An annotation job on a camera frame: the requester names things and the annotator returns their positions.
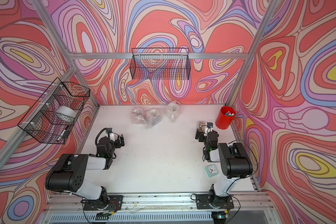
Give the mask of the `bubble wrap sheet around mug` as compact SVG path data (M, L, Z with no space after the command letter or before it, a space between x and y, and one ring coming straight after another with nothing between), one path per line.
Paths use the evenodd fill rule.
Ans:
M137 125L147 124L146 111L141 107L135 107L131 111L130 120L132 124L137 124Z

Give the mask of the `bubble wrap sheet stack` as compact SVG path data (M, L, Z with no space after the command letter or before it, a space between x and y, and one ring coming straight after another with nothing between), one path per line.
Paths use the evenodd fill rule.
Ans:
M177 101L170 102L165 107L165 115L171 123L174 123L175 120L180 116L181 108Z

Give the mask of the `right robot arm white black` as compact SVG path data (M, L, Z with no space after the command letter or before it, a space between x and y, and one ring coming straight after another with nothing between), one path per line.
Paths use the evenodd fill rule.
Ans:
M234 208L232 188L238 181L253 174L253 164L242 143L219 143L217 131L204 126L196 129L199 142L204 143L202 160L212 163L205 168L209 177L218 175L218 180L211 185L207 194L194 194L197 209L226 209Z

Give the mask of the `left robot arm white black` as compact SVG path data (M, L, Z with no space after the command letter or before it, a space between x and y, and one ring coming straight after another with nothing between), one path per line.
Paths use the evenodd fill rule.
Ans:
M85 178L88 170L108 170L117 157L115 149L125 145L123 135L116 140L102 137L95 140L97 152L92 154L63 154L45 178L47 190L80 197L84 211L121 210L123 196L109 196L107 189Z

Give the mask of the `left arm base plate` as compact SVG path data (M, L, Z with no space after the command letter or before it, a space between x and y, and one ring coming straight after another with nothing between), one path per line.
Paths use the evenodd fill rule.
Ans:
M82 199L84 211L114 211L121 210L123 195L109 195L107 199Z

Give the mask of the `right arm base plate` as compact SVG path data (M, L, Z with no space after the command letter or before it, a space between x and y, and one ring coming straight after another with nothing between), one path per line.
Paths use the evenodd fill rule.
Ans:
M195 202L197 209L199 210L226 209L229 211L235 207L233 199L230 195L225 197L218 197L208 194L197 194L195 195Z

